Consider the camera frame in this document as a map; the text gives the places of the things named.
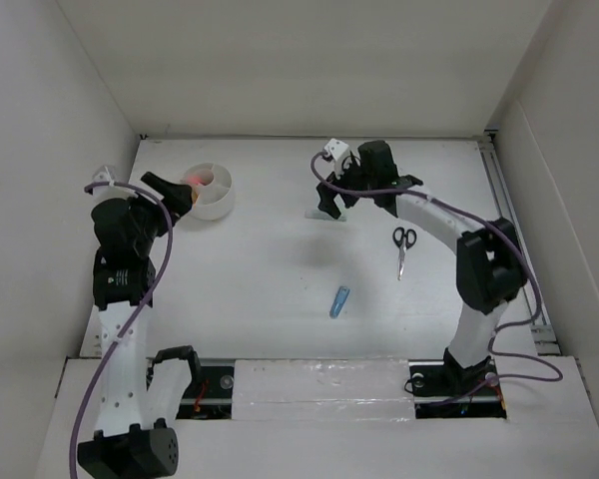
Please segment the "green highlighter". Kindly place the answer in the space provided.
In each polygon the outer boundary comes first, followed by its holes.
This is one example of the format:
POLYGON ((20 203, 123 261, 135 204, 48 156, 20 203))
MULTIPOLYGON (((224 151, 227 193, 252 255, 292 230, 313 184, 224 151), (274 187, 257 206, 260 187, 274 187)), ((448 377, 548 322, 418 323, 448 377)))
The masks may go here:
POLYGON ((346 222, 347 216, 345 214, 341 214, 338 218, 333 218, 328 213, 322 212, 320 210, 306 210, 304 212, 304 217, 309 220, 318 220, 318 221, 330 221, 330 222, 346 222))

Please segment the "red thin pen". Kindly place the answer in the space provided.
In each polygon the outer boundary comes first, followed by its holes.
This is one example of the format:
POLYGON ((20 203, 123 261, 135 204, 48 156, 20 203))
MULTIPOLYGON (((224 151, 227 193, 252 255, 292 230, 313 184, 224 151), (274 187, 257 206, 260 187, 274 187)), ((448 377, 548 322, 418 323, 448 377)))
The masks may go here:
POLYGON ((191 186, 207 186, 214 180, 214 174, 211 170, 203 169, 187 174, 183 178, 183 183, 191 186))

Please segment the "blue capped marker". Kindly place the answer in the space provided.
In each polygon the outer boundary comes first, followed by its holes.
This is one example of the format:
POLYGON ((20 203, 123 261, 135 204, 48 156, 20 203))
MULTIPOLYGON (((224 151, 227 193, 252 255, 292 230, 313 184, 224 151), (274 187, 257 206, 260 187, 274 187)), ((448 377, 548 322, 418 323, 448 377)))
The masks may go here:
POLYGON ((340 286, 334 296, 333 302, 331 304, 328 316, 332 319, 336 319, 340 316, 345 303, 349 297, 350 288, 347 286, 340 286))

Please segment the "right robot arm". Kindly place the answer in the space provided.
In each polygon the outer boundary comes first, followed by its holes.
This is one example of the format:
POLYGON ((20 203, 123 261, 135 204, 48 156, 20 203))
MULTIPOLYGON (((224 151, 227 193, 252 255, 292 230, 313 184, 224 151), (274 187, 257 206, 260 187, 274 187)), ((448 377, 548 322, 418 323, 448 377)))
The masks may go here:
POLYGON ((443 353, 440 382, 448 396, 481 388, 503 313, 529 279, 515 226, 505 218, 484 220, 434 197, 421 179, 399 173, 384 140, 366 142, 353 151, 331 139, 314 159, 332 166, 327 177, 318 179, 319 211, 337 220, 342 209, 370 199, 454 254, 462 307, 443 353))

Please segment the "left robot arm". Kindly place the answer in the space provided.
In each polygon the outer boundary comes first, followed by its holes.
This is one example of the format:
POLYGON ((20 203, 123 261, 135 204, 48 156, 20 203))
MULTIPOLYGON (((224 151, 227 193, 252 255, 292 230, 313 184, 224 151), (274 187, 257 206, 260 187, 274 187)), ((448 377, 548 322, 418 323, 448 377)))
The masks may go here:
POLYGON ((189 345, 147 353, 154 293, 171 259, 174 226, 193 190, 153 173, 137 187, 101 168, 86 186, 99 247, 93 299, 102 358, 79 405, 69 440, 69 475, 167 478, 179 465, 175 420, 181 401, 202 386, 189 345))

